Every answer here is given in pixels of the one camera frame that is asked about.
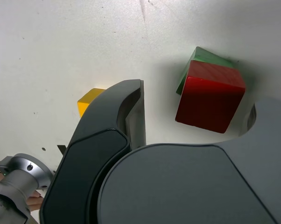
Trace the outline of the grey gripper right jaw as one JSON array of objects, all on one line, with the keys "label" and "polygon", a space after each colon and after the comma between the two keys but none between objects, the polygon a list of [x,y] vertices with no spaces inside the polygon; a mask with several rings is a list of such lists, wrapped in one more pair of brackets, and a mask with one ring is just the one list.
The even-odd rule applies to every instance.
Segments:
[{"label": "grey gripper right jaw", "polygon": [[281,101],[256,103],[241,137],[154,144],[118,161],[100,189],[100,224],[281,224]]}]

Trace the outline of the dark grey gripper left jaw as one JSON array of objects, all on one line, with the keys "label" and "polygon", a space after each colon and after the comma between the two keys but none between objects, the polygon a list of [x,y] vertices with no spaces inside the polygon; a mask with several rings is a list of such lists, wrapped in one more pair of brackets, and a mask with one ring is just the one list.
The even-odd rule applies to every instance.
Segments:
[{"label": "dark grey gripper left jaw", "polygon": [[82,115],[47,191],[42,224],[97,223],[98,195],[114,164],[145,146],[144,82],[121,81]]}]

